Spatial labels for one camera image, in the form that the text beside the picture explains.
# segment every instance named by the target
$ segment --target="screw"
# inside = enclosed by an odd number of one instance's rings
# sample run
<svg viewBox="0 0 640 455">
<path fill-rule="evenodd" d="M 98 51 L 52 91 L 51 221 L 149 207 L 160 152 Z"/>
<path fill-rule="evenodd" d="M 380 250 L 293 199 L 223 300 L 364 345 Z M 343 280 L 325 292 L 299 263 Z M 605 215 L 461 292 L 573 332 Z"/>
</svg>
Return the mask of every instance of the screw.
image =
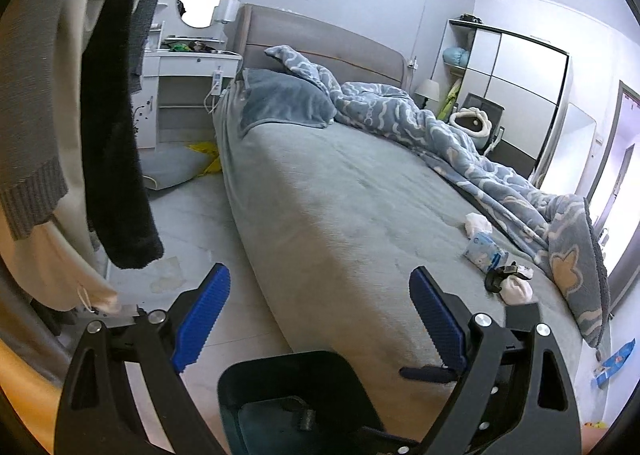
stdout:
<svg viewBox="0 0 640 455">
<path fill-rule="evenodd" d="M 476 314 L 474 321 L 481 327 L 489 327 L 491 325 L 491 317 L 486 314 Z"/>
<path fill-rule="evenodd" d="M 150 324 L 158 325 L 166 320 L 166 313 L 162 309 L 153 310 L 149 313 L 149 316 L 146 317 L 149 320 Z"/>
<path fill-rule="evenodd" d="M 538 325 L 536 325 L 536 331 L 540 336 L 549 336 L 549 334 L 551 334 L 551 329 L 549 329 L 546 323 L 538 323 Z"/>
<path fill-rule="evenodd" d="M 89 334 L 95 334 L 102 330 L 102 322 L 99 320 L 93 320 L 89 322 L 89 325 L 86 326 L 86 331 Z"/>
</svg>

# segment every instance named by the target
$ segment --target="black fuzzy garment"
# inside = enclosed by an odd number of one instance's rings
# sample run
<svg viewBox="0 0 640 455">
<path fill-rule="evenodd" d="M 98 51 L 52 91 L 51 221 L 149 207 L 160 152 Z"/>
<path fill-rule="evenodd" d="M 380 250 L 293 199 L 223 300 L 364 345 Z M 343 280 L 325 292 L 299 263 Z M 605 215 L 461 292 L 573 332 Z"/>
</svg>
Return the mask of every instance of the black fuzzy garment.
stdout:
<svg viewBox="0 0 640 455">
<path fill-rule="evenodd" d="M 121 269 L 141 269 L 164 252 L 142 182 L 129 97 L 132 9 L 133 0 L 105 0 L 82 55 L 87 217 Z"/>
</svg>

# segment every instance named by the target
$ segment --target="upholstered headboard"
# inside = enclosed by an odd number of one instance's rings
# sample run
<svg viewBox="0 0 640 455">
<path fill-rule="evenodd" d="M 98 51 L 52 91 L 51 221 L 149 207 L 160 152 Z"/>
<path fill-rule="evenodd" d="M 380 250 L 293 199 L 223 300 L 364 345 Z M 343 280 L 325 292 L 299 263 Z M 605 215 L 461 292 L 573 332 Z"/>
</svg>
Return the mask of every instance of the upholstered headboard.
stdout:
<svg viewBox="0 0 640 455">
<path fill-rule="evenodd" d="M 327 67 L 340 83 L 385 83 L 404 89 L 410 83 L 404 57 L 369 38 L 283 10 L 242 6 L 231 48 L 244 57 L 242 66 L 284 71 L 279 61 L 264 53 L 268 47 L 284 44 Z"/>
</svg>

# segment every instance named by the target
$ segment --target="vanity desk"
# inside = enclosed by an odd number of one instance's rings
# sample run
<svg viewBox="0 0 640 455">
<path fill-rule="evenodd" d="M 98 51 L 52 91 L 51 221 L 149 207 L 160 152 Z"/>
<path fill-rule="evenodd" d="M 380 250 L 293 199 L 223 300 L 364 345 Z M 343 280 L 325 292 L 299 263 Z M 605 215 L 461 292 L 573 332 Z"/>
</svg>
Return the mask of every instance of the vanity desk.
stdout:
<svg viewBox="0 0 640 455">
<path fill-rule="evenodd" d="M 138 148 L 156 148 L 158 143 L 159 112 L 164 107 L 161 92 L 164 84 L 161 80 L 163 77 L 209 78 L 207 87 L 210 88 L 210 94 L 219 96 L 224 80 L 236 76 L 241 60 L 242 57 L 239 54 L 228 51 L 217 53 L 146 51 L 142 67 L 142 90 L 131 96 Z M 173 105 L 166 106 L 167 109 L 173 107 Z M 200 106 L 184 107 L 184 109 L 189 108 L 199 108 L 205 113 L 204 103 Z"/>
</svg>

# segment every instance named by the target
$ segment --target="blue gripper pad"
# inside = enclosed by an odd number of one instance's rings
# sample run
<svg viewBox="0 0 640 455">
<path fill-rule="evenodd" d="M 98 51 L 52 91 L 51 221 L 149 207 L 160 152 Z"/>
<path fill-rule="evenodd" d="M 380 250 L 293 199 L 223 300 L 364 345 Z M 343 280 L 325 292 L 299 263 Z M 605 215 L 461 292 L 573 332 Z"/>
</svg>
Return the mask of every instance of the blue gripper pad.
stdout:
<svg viewBox="0 0 640 455">
<path fill-rule="evenodd" d="M 171 363 L 178 374 L 198 360 L 204 343 L 220 315 L 231 291 L 229 270 L 220 265 L 204 279 L 198 299 L 175 333 L 175 350 Z"/>
<path fill-rule="evenodd" d="M 434 284 L 428 271 L 418 267 L 409 278 L 409 295 L 442 362 L 462 374 L 467 366 L 465 333 L 447 308 L 444 294 Z"/>
</svg>

